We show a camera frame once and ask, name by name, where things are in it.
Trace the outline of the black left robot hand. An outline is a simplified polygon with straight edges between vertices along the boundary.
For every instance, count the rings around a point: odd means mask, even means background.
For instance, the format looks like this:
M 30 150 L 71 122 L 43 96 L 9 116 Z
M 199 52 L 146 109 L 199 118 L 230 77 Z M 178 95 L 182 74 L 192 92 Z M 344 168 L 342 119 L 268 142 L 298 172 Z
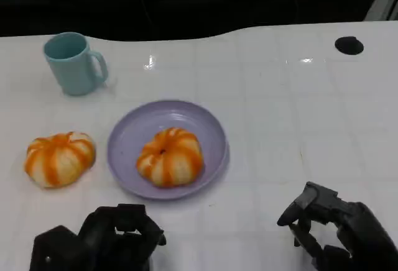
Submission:
M 75 234 L 59 225 L 34 239 L 30 270 L 150 270 L 166 245 L 164 231 L 143 204 L 100 206 Z

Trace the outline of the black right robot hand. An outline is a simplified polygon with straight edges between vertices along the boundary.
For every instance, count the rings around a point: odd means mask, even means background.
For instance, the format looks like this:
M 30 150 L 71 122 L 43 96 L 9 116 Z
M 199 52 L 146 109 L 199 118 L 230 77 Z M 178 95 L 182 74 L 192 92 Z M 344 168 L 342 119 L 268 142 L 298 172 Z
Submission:
M 342 247 L 321 246 L 311 223 L 333 223 Z M 277 221 L 288 226 L 317 270 L 397 270 L 397 247 L 373 212 L 361 202 L 346 202 L 336 191 L 307 182 Z

